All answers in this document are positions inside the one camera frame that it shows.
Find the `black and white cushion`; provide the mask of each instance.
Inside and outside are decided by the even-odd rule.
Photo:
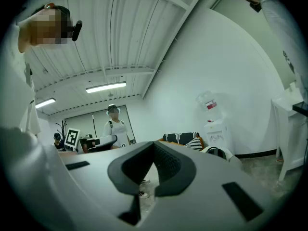
[[[200,138],[195,138],[193,139],[192,141],[190,141],[189,143],[187,143],[185,145],[187,148],[190,148],[190,149],[193,149],[193,150],[202,150],[202,144],[201,144],[201,141],[200,141]]]
[[[187,144],[192,139],[199,137],[199,133],[197,132],[189,132],[189,133],[169,133],[164,134],[164,141],[174,142],[177,144]]]

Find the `backpack strap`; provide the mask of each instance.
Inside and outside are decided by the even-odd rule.
[[[112,133],[112,127],[114,126],[113,124],[112,124],[112,121],[108,121],[109,122],[109,125],[110,125],[110,132]]]

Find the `striped pillow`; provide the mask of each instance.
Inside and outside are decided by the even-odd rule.
[[[187,148],[190,148],[190,149],[193,149],[193,150],[202,150],[202,144],[201,144],[201,141],[200,141],[200,138],[195,138],[193,139],[192,141],[190,141],[189,143],[187,143],[185,145]]]

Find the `white ceiling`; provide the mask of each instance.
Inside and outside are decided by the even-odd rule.
[[[60,115],[87,105],[143,97],[170,44],[198,0],[29,0],[19,19],[48,2],[70,10],[83,27],[76,42],[59,49],[32,48],[39,110]],[[125,88],[86,93],[86,88],[126,81]]]

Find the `black baseboard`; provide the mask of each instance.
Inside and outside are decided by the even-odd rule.
[[[250,153],[250,154],[238,154],[235,155],[237,158],[253,158],[253,157],[262,157],[262,156],[269,156],[269,155],[275,155],[277,150],[271,150],[267,152],[258,152],[258,153]]]

